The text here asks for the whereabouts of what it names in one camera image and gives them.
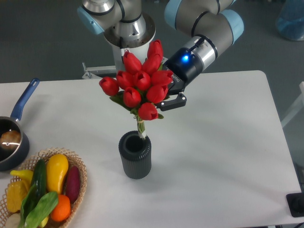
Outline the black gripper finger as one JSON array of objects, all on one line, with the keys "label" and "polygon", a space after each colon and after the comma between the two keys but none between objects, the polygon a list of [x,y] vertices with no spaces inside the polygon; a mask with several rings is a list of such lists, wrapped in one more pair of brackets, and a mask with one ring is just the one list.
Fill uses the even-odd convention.
[{"label": "black gripper finger", "polygon": [[161,111],[168,111],[180,107],[184,107],[186,105],[187,98],[183,93],[179,93],[177,97],[173,100],[162,101],[157,103],[155,106],[159,108]]}]

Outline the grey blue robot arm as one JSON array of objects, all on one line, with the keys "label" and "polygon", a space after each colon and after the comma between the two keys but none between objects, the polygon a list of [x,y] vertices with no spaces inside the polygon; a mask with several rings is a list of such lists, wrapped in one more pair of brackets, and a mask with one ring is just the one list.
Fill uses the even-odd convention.
[{"label": "grey blue robot arm", "polygon": [[[162,111],[186,104],[183,91],[217,57],[242,35],[242,18],[229,7],[230,0],[171,0],[164,17],[173,29],[190,40],[164,62],[173,72],[169,94],[176,98],[162,101]],[[140,61],[147,58],[156,33],[153,19],[142,11],[139,0],[85,0],[77,10],[82,23],[93,34],[103,34],[112,46],[115,69],[123,70],[123,54],[133,53]]]}]

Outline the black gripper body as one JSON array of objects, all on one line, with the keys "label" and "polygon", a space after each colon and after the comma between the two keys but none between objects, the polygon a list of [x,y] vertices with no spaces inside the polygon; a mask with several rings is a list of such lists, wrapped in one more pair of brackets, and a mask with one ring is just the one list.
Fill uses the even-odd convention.
[{"label": "black gripper body", "polygon": [[180,48],[163,66],[173,72],[173,84],[169,86],[168,95],[183,92],[186,86],[203,70],[200,58],[192,54],[186,47]]}]

